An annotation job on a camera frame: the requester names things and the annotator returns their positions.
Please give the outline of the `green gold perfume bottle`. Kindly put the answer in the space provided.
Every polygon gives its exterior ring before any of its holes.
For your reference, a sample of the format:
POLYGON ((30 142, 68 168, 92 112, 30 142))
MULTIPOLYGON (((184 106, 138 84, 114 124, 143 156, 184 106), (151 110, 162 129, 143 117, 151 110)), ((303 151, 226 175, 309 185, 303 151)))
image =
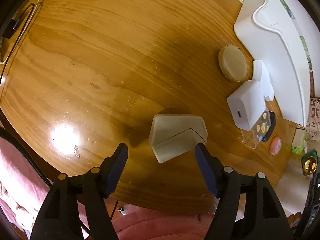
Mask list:
POLYGON ((305 153, 301 158, 302 172, 304 176, 313 174, 319 162, 319 157, 315 148, 305 153))

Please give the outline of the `pink correction tape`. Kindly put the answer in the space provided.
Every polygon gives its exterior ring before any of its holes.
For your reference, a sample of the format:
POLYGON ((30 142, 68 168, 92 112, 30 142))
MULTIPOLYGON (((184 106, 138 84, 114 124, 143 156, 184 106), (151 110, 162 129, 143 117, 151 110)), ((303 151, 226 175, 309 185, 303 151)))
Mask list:
POLYGON ((280 137, 275 137, 273 138, 270 144, 269 153, 271 155, 277 155, 280 152, 281 147, 282 147, 282 141, 280 137))

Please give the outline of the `black power adapter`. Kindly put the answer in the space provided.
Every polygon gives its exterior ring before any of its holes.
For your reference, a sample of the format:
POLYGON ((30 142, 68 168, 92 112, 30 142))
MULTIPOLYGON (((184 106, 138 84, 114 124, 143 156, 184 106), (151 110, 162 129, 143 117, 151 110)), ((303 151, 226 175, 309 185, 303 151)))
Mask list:
POLYGON ((270 112, 270 121, 271 123, 270 123, 269 129, 264 135, 264 137, 262 138, 262 142, 267 142, 270 139, 272 133, 274 132, 274 129, 277 123, 276 114, 274 112, 270 112))

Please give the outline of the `beige envelope-shaped case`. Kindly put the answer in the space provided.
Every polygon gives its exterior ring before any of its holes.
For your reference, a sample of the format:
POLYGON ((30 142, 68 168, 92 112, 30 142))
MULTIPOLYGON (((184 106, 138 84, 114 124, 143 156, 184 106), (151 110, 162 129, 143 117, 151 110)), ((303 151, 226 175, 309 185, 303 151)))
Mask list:
POLYGON ((206 144, 208 132, 204 119, 197 115, 158 114, 153 117, 149 143, 159 163, 164 163, 206 144))

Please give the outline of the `round gold compact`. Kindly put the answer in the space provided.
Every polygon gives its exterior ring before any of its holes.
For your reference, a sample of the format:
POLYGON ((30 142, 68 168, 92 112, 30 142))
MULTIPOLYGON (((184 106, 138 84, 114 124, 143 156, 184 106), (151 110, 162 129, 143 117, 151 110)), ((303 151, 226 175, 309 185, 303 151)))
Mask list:
POLYGON ((219 67, 223 75, 230 81, 244 81, 247 74, 247 63, 242 51, 228 44, 222 47, 218 53, 219 67))

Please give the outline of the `clear sticker plastic box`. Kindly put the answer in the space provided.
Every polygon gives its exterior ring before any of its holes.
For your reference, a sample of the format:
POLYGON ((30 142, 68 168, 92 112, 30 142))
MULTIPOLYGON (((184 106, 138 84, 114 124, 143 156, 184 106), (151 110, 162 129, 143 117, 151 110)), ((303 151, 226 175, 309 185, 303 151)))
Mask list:
POLYGON ((251 149, 256 149, 270 126, 270 111, 266 109, 250 130, 240 129, 243 143, 251 149))

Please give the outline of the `green tissue pack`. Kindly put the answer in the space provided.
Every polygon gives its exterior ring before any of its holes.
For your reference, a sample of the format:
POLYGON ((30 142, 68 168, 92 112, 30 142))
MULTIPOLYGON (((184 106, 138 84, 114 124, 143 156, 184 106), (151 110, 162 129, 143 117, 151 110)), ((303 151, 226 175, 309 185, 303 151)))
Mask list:
POLYGON ((294 155, 304 154, 308 150, 306 130, 297 128, 291 143, 291 152, 294 155))

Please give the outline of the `beige letter print bag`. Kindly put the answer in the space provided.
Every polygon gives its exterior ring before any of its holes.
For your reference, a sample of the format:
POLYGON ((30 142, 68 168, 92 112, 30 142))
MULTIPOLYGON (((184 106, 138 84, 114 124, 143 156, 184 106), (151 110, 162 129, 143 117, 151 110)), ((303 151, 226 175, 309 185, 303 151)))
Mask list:
POLYGON ((306 138, 311 141, 319 141, 319 98, 310 99, 309 116, 306 130, 306 138))

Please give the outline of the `white square charger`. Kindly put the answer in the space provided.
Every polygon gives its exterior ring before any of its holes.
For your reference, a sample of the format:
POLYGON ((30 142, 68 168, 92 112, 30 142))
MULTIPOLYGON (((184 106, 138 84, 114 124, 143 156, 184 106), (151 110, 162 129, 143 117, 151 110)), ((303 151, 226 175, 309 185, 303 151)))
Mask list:
POLYGON ((248 80, 227 98, 236 127, 249 131, 262 116, 266 103, 258 81, 248 80))

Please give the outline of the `white plastic storage bin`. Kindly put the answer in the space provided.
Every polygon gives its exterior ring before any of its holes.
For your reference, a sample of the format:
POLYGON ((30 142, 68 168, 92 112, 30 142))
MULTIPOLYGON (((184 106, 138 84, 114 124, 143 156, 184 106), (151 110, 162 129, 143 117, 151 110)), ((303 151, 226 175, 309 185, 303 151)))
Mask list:
POLYGON ((302 40, 280 0, 244 0, 234 32, 263 61, 284 119, 306 126, 310 72, 302 40))

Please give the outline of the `white power strip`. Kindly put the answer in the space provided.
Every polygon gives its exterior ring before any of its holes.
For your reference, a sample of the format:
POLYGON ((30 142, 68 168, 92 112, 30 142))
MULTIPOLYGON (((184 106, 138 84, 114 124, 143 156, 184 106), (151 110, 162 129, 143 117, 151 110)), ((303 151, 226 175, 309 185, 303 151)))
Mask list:
POLYGON ((1 64, 5 64, 9 53, 9 42, 7 38, 1 37, 1 64))

